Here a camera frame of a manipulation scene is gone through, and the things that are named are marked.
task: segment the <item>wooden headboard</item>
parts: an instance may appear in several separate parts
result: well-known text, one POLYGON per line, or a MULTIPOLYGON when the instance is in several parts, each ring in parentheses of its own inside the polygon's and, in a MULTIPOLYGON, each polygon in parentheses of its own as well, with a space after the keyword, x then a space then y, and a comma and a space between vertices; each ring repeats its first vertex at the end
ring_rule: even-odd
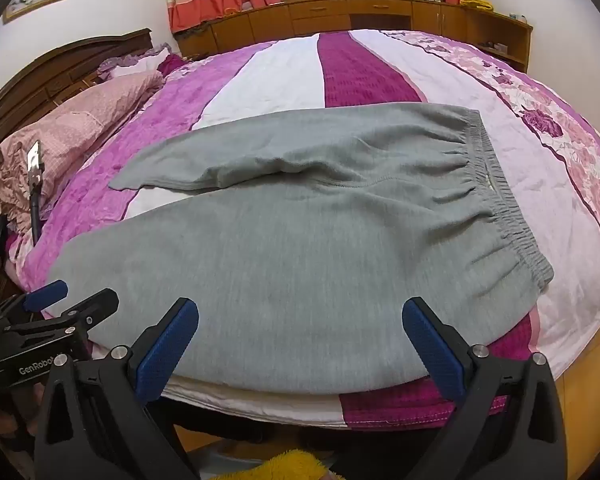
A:
POLYGON ((96 84, 109 57, 141 54, 152 47, 148 28, 124 36, 75 41, 43 54, 0 90, 0 143, 60 103, 96 84))

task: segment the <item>silver bolt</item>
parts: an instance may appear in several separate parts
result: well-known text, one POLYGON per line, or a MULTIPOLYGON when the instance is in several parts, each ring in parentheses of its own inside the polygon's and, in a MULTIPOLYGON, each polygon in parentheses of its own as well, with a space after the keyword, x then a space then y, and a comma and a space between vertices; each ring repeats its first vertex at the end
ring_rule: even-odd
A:
POLYGON ((489 357, 489 349, 485 345, 473 345, 471 351, 476 357, 489 357))
POLYGON ((538 365, 538 366, 542 366, 546 364, 546 357, 544 357, 544 354, 541 354, 540 352, 536 352, 533 355, 533 359, 534 362, 538 365))
POLYGON ((54 359, 54 364, 56 366, 62 366, 65 362, 66 362, 66 355, 65 354, 58 354, 56 356, 56 358, 54 359))
POLYGON ((113 357, 114 359, 122 359, 126 356, 126 353, 127 353, 126 346, 116 346, 111 351, 111 357, 113 357))

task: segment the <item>floral pattern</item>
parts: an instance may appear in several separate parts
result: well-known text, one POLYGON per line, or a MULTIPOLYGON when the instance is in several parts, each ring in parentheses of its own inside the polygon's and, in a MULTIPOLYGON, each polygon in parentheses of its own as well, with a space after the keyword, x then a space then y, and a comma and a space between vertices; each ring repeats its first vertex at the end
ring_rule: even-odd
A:
POLYGON ((600 225, 600 141, 582 126, 581 117, 524 74, 495 59, 481 59, 486 54, 468 45, 424 32, 384 33, 444 59, 496 92, 543 146, 564 159, 573 185, 600 225))

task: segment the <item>blue gripper pad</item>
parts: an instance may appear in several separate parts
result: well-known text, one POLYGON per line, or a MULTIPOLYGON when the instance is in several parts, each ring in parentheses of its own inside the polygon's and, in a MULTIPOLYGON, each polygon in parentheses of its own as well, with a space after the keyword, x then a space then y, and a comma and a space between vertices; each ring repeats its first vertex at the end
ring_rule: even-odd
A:
MULTIPOLYGON (((143 405, 160 397, 169 377, 173 374, 198 329, 198 307, 193 301, 186 298, 180 298, 165 317, 173 315, 172 311, 177 310, 179 304, 182 304, 179 311, 174 314, 162 333, 157 336, 136 370, 136 398, 143 405)), ((162 322, 149 330, 160 329, 161 324, 162 322)))
POLYGON ((62 280, 57 280, 27 294, 23 308, 28 312, 40 312, 48 306, 64 300, 68 293, 69 288, 66 286, 66 283, 62 280))
POLYGON ((422 298, 411 298, 404 304, 402 327, 442 397, 454 401, 461 400, 465 393, 464 368, 438 332, 445 325, 442 325, 422 298), (424 303, 423 309, 428 310, 427 314, 432 316, 433 320, 427 317, 417 301, 424 303))

